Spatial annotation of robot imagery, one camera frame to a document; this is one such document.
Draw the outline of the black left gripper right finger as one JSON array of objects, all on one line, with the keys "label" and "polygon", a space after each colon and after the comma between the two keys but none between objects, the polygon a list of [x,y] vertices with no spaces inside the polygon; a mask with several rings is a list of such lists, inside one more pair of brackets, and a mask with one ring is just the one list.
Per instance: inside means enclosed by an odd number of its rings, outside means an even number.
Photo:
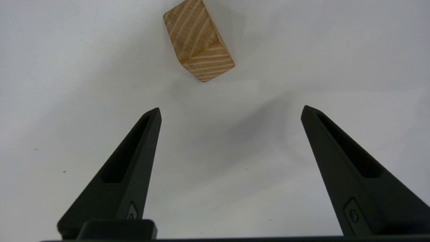
[{"label": "black left gripper right finger", "polygon": [[429,206],[326,114],[301,122],[345,236],[429,237]]}]

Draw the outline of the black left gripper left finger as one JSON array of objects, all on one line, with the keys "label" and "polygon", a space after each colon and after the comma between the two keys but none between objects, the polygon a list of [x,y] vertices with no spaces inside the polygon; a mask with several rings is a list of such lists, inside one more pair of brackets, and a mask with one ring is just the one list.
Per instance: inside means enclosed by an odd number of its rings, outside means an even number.
[{"label": "black left gripper left finger", "polygon": [[146,112],[57,224],[63,240],[154,240],[143,219],[162,118]]}]

